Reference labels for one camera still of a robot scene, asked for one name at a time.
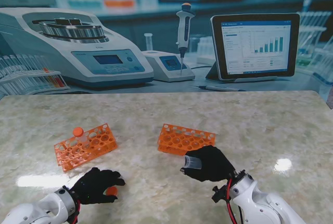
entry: white robotic arm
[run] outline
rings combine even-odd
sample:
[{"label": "white robotic arm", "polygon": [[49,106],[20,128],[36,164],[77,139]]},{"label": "white robotic arm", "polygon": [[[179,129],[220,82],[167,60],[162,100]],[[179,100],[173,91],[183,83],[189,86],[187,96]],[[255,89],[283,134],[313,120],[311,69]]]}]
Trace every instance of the white robotic arm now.
[{"label": "white robotic arm", "polygon": [[[234,177],[235,182],[230,187],[232,202],[241,207],[246,224],[306,224],[304,220],[283,200],[274,193],[263,193],[255,181],[243,170]],[[225,198],[227,186],[214,188],[213,200]]]},{"label": "white robotic arm", "polygon": [[65,189],[47,195],[36,203],[13,208],[2,224],[61,224],[76,212],[77,205]]}]

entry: tablet screen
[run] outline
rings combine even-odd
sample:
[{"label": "tablet screen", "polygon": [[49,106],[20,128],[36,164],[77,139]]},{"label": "tablet screen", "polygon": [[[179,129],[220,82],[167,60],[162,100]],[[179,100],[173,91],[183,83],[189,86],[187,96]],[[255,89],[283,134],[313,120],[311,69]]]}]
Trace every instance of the tablet screen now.
[{"label": "tablet screen", "polygon": [[291,21],[222,22],[228,74],[288,69]]}]

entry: black glove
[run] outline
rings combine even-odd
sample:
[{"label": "black glove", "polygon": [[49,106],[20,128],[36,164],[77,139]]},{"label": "black glove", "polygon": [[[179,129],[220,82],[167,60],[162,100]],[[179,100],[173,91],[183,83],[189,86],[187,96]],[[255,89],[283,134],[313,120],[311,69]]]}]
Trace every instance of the black glove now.
[{"label": "black glove", "polygon": [[199,181],[222,181],[229,178],[235,171],[234,166],[217,147],[205,146],[198,150],[188,151],[188,156],[199,158],[202,162],[201,169],[182,168],[187,176]]},{"label": "black glove", "polygon": [[110,186],[124,186],[125,181],[120,179],[117,171],[92,168],[70,189],[81,204],[109,203],[118,199],[115,195],[104,195],[105,189]]}]

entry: tablet stand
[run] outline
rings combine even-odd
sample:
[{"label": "tablet stand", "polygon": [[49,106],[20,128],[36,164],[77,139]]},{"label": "tablet stand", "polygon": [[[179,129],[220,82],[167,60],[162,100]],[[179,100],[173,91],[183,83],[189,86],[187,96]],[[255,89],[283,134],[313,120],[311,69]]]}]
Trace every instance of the tablet stand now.
[{"label": "tablet stand", "polygon": [[262,82],[262,81],[272,81],[276,80],[277,76],[273,77],[253,77],[253,78],[237,78],[237,79],[228,79],[228,80],[220,80],[219,79],[219,74],[217,72],[217,65],[216,62],[206,75],[206,79],[208,80],[213,80],[213,81],[218,81],[218,82],[226,82],[226,83],[231,83],[231,82]]}]

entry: pen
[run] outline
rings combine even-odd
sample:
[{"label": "pen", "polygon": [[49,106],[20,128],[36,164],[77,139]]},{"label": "pen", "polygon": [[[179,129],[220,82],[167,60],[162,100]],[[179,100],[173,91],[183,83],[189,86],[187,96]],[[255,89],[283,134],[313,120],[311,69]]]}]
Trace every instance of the pen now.
[{"label": "pen", "polygon": [[227,88],[227,87],[217,87],[217,86],[196,86],[202,90],[212,90],[212,91],[246,91],[246,90],[239,90],[239,89],[233,89],[233,88]]}]

